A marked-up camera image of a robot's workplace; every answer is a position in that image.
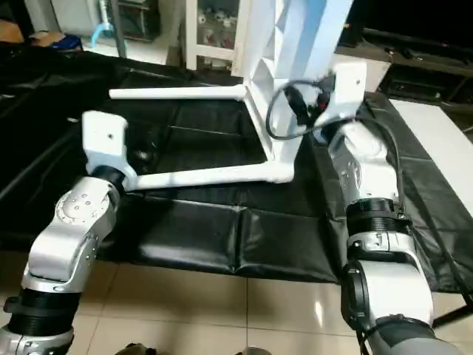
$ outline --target white pipe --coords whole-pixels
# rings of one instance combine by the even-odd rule
[[[109,14],[106,11],[106,0],[98,1],[101,9],[102,24],[105,30],[110,30]]]
[[[147,89],[111,89],[110,98],[119,99],[217,99],[242,100],[246,95],[245,85],[232,87],[166,87]]]
[[[226,166],[224,168],[165,172],[138,176],[132,190],[164,189],[169,187],[213,185],[218,183],[241,183],[267,181],[287,183],[294,177],[292,164],[267,161],[261,164]]]

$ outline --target black plastic sheet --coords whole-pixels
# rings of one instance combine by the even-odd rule
[[[0,247],[26,251],[55,202],[86,174],[80,118],[88,109],[129,122],[128,158],[139,174],[260,163],[264,152],[243,103],[115,101],[112,87],[231,85],[238,79],[90,53],[0,47]],[[455,291],[434,236],[473,285],[473,219],[383,96],[369,101],[401,149],[406,210],[434,290]],[[236,183],[134,192],[100,258],[335,283],[347,231],[338,178],[324,146],[305,138],[284,184]]]

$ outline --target tile floor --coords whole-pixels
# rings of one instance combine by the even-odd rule
[[[16,295],[26,257],[0,252],[0,305]],[[434,299],[436,314],[461,305],[456,295]],[[169,355],[234,355],[246,345],[273,355],[359,354],[339,303],[336,285],[97,262],[69,354],[113,355],[130,342]],[[438,331],[465,354],[473,354],[472,335],[473,317]]]

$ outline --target blue hose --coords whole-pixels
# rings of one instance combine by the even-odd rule
[[[113,25],[109,25],[108,29],[105,29],[104,24],[99,24],[97,28],[95,29],[93,35],[92,35],[92,40],[90,41],[90,47],[93,48],[95,46],[95,43],[97,42],[98,38],[100,37],[102,32],[105,31],[110,31],[111,33],[113,32]]]

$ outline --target white cabinet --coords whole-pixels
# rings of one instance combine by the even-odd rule
[[[187,69],[196,70],[197,57],[201,56],[229,61],[232,75],[244,75],[245,40],[252,0],[231,1],[236,11],[234,11],[235,14],[226,14],[231,24],[227,22],[224,25],[223,21],[215,19],[215,14],[222,4],[220,0],[213,1],[214,11],[205,14],[205,23],[197,20],[200,11],[206,10],[205,4],[201,4],[199,0],[186,0]]]

